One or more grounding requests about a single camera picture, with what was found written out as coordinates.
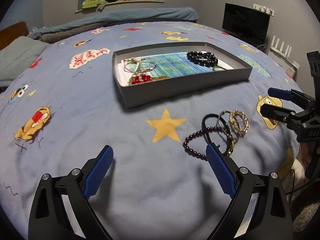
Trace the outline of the grey-green pillow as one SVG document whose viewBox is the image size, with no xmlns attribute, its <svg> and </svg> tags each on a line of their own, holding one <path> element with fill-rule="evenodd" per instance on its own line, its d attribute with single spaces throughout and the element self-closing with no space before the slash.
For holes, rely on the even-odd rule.
<svg viewBox="0 0 320 240">
<path fill-rule="evenodd" d="M 48 43 L 21 36 L 1 50 L 1 86 L 11 83 L 29 68 Z"/>
</svg>

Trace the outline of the green cloth on sill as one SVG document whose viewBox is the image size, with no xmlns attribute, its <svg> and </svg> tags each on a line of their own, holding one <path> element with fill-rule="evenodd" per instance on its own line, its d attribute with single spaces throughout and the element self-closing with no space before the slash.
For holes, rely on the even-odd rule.
<svg viewBox="0 0 320 240">
<path fill-rule="evenodd" d="M 97 8 L 101 4 L 105 4 L 107 1 L 105 0 L 84 0 L 81 5 L 81 9 L 91 9 Z"/>
</svg>

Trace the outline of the white wall hook rack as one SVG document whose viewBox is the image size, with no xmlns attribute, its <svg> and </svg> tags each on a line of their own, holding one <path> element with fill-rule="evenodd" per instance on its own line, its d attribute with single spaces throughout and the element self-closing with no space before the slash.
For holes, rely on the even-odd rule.
<svg viewBox="0 0 320 240">
<path fill-rule="evenodd" d="M 273 9 L 270 9 L 266 6 L 262 6 L 262 5 L 258 5 L 258 4 L 253 4 L 253 9 L 254 10 L 257 10 L 257 11 L 260 11 L 260 12 L 263 12 L 267 15 L 270 15 L 270 16 L 274 16 L 274 10 Z"/>
</svg>

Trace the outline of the printed paper tray liner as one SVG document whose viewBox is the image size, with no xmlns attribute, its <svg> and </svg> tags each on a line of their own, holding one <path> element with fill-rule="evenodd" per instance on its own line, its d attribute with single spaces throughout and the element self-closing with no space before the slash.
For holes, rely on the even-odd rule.
<svg viewBox="0 0 320 240">
<path fill-rule="evenodd" d="M 233 69 L 214 53 L 205 51 L 132 57 L 118 63 L 120 80 L 125 86 Z"/>
</svg>

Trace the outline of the Sesame Street blue bedsheet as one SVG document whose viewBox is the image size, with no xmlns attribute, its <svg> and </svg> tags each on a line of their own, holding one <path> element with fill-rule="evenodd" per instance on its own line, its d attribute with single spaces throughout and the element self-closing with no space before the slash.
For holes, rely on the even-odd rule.
<svg viewBox="0 0 320 240">
<path fill-rule="evenodd" d="M 232 53 L 252 67 L 249 80 L 125 108 L 113 54 L 175 38 Z M 1 206 L 26 237 L 41 176 L 64 176 L 110 145 L 114 163 L 89 202 L 112 238 L 206 239 L 230 198 L 210 165 L 184 152 L 183 141 L 206 114 L 238 109 L 250 128 L 234 161 L 257 174 L 288 171 L 287 157 L 298 153 L 295 133 L 257 109 L 271 101 L 271 87 L 298 85 L 264 53 L 203 25 L 128 23 L 48 46 L 1 95 Z"/>
</svg>

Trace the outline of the folded teal blanket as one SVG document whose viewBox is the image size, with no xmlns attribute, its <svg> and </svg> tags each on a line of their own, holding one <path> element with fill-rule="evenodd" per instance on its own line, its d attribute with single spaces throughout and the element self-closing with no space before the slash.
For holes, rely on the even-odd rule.
<svg viewBox="0 0 320 240">
<path fill-rule="evenodd" d="M 80 28 L 85 25 L 96 24 L 100 22 L 127 22 L 138 20 L 160 20 L 160 21 L 187 21 L 196 22 L 199 16 L 195 9 L 190 7 L 183 8 L 138 8 L 138 9 L 125 9 L 103 12 L 79 20 L 71 21 L 53 27 L 45 27 L 31 32 L 28 37 L 31 39 L 38 39 L 44 34 L 52 34 L 61 31 L 72 30 Z"/>
</svg>

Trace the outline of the thin silver bangle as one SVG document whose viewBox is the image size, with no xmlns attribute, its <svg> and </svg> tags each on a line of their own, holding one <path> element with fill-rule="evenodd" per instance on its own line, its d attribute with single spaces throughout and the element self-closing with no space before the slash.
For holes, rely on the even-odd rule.
<svg viewBox="0 0 320 240">
<path fill-rule="evenodd" d="M 228 139 L 231 139 L 231 140 L 238 140 L 240 135 L 238 135 L 237 133 L 235 132 L 232 132 L 232 128 L 230 127 L 228 121 L 226 121 L 223 116 L 228 113 L 228 114 L 231 114 L 230 111 L 222 111 L 218 118 L 217 118 L 217 124 L 218 124 L 218 127 L 221 129 L 222 133 L 228 138 Z"/>
</svg>

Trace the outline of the grey shallow box tray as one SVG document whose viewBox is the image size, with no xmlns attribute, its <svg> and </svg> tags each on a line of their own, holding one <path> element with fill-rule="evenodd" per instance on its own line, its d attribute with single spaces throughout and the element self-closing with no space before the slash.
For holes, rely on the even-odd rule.
<svg viewBox="0 0 320 240">
<path fill-rule="evenodd" d="M 121 60 L 130 59 L 132 57 L 145 57 L 189 51 L 214 53 L 218 59 L 229 64 L 234 69 L 175 77 L 131 86 L 123 85 L 120 80 L 118 63 L 120 63 Z M 247 81 L 252 71 L 252 67 L 246 62 L 230 52 L 208 42 L 159 43 L 119 50 L 113 54 L 112 67 L 114 79 L 123 98 L 123 103 L 127 108 L 198 90 Z"/>
</svg>

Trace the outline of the wooden window sill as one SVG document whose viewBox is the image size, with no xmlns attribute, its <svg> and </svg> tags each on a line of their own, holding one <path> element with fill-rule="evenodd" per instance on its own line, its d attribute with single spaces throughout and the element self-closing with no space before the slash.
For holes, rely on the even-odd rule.
<svg viewBox="0 0 320 240">
<path fill-rule="evenodd" d="M 163 0 L 129 0 L 129 1 L 116 1 L 116 2 L 110 2 L 110 3 L 104 2 L 97 5 L 96 7 L 76 10 L 74 13 L 78 14 L 83 12 L 84 10 L 92 10 L 92 9 L 95 9 L 96 11 L 102 11 L 104 7 L 122 5 L 122 4 L 133 4 L 133 3 L 164 3 L 164 1 Z"/>
</svg>

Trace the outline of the white wifi router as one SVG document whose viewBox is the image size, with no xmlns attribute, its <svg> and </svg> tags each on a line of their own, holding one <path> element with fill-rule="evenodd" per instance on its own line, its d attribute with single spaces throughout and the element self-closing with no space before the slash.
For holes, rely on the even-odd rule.
<svg viewBox="0 0 320 240">
<path fill-rule="evenodd" d="M 276 62 L 276 65 L 281 66 L 285 70 L 291 79 L 295 79 L 300 64 L 291 59 L 291 52 L 292 47 L 289 44 L 273 35 L 268 55 Z"/>
</svg>

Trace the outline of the wooden headboard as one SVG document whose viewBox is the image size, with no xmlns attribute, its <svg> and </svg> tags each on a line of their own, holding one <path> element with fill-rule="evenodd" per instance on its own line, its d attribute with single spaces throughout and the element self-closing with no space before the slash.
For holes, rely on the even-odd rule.
<svg viewBox="0 0 320 240">
<path fill-rule="evenodd" d="M 29 31 L 25 22 L 18 22 L 0 31 L 0 50 L 11 44 L 20 36 L 28 36 Z"/>
</svg>

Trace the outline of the black flat television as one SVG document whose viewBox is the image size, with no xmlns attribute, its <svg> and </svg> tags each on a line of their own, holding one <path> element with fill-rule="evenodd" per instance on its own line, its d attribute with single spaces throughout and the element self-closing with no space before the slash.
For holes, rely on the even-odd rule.
<svg viewBox="0 0 320 240">
<path fill-rule="evenodd" d="M 269 23 L 268 14 L 236 4 L 225 4 L 222 28 L 255 46 L 265 44 Z"/>
</svg>

